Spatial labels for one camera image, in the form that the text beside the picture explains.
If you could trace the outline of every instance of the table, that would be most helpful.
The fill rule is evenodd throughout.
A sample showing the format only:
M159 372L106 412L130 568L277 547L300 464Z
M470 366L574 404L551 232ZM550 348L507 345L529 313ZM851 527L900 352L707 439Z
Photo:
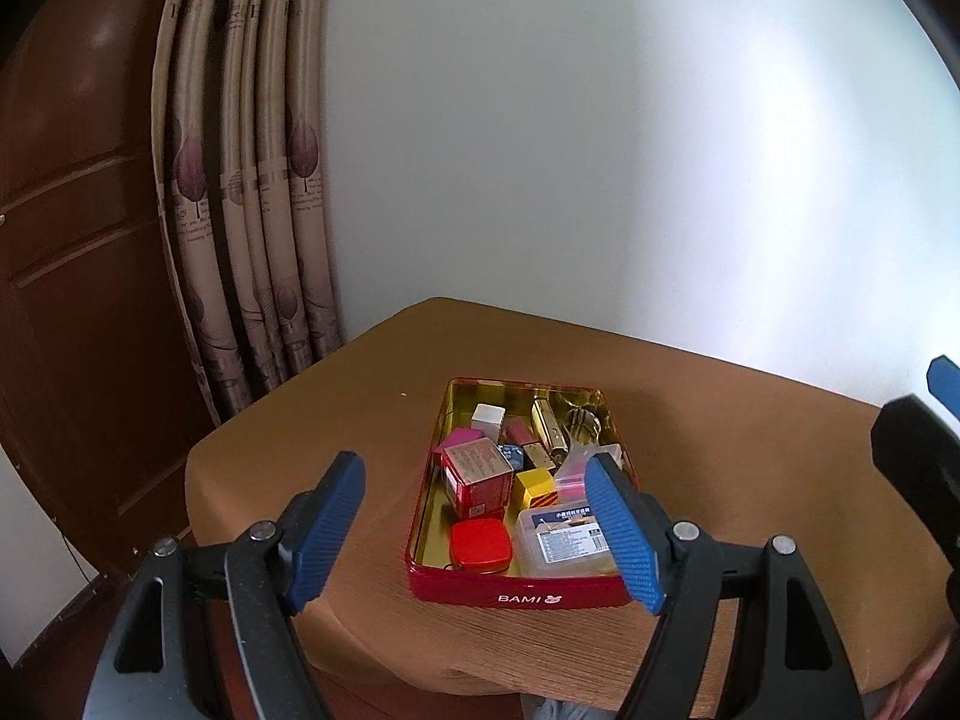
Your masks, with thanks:
M190 453L200 544L231 541L312 488L340 449L368 491L319 600L307 659L351 680L455 694L529 692L615 709L655 620L604 610L482 610L414 598L403 563L443 391L456 376L601 389L640 483L714 538L798 541L861 688L901 673L939 625L947 562L872 467L877 408L767 373L445 298L401 311L232 418ZM736 607L724 602L695 716L712 716Z

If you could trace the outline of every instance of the yellow block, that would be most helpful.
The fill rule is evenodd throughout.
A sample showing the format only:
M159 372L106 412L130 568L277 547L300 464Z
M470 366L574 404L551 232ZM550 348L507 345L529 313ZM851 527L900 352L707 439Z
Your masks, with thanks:
M547 469L520 471L514 477L514 502L517 509L536 509L557 503L557 490Z

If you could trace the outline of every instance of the white wall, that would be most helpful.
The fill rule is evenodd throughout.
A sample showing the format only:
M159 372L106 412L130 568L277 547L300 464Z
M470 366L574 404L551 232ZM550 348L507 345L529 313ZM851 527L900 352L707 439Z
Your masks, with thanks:
M97 570L78 555L86 576ZM59 531L0 448L0 650L16 661L86 586Z
M960 93L901 0L330 0L347 334L430 295L872 402L960 360Z

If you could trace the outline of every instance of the ribbed blue surface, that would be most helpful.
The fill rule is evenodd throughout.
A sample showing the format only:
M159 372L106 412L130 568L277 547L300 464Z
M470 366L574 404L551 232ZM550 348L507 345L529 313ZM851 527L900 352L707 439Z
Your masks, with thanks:
M656 555L600 461L587 462L587 501L613 552L627 591L651 614L659 614L666 594L659 583Z
M960 367L949 357L938 357L926 371L926 388L960 419Z
M294 579L287 592L287 603L295 613L303 611L308 601L323 592L326 578L360 508L366 485L363 461L354 456L294 553Z

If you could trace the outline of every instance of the curtain fold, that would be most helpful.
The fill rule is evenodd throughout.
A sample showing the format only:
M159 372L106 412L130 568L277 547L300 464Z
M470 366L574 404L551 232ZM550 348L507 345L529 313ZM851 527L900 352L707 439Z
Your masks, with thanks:
M171 286L216 421L340 345L320 165L323 0L167 0L152 148Z

